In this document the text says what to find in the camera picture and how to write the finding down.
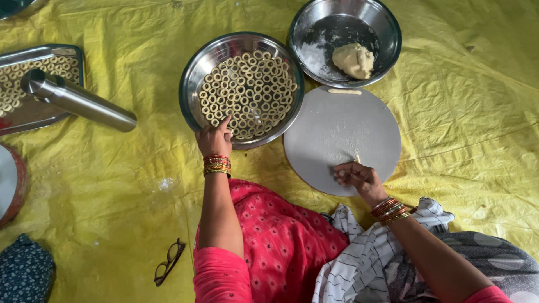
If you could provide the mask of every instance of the dough ball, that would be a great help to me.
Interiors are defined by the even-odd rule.
[[[333,51],[333,63],[353,78],[369,79],[374,55],[361,44],[351,43]]]

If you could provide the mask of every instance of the woman's right hand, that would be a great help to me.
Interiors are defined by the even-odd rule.
[[[335,177],[342,186],[353,185],[357,193],[374,208],[388,198],[384,186],[372,167],[357,162],[348,162],[335,166]]]
[[[217,127],[205,126],[202,130],[195,133],[198,149],[202,156],[221,155],[230,158],[232,152],[232,132],[226,128],[231,116],[224,118]]]

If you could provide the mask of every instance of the sleeve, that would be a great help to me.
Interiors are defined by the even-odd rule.
[[[497,286],[485,287],[472,294],[463,303],[512,303]]]
[[[195,257],[195,303],[251,302],[247,264],[217,247],[199,250]]]

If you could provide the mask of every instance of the yellow tarp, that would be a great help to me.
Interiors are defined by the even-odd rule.
[[[403,147],[390,195],[421,195],[456,215],[453,231],[503,237],[539,259],[539,5],[533,0],[385,0],[403,33],[394,68],[366,87],[392,110]],[[28,163],[30,192],[0,249],[26,232],[51,250],[51,302],[192,302],[192,246],[202,160],[178,105],[178,82],[210,39],[256,31],[286,42],[304,1],[43,0],[0,21],[0,53],[46,43],[86,55],[86,87],[136,113],[127,134],[74,116],[2,137]],[[472,52],[467,46],[475,46]],[[316,83],[307,81],[306,91]],[[332,211],[355,198],[322,194],[290,168],[282,138],[234,151],[233,176],[292,203]],[[155,267],[188,243],[157,288]]]

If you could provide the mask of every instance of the eyeglasses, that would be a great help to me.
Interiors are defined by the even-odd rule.
[[[176,243],[172,244],[167,253],[167,262],[163,262],[157,266],[155,269],[155,286],[161,286],[169,272],[174,268],[176,262],[178,262],[179,257],[182,255],[182,252],[185,248],[185,243],[181,243],[178,240]]]

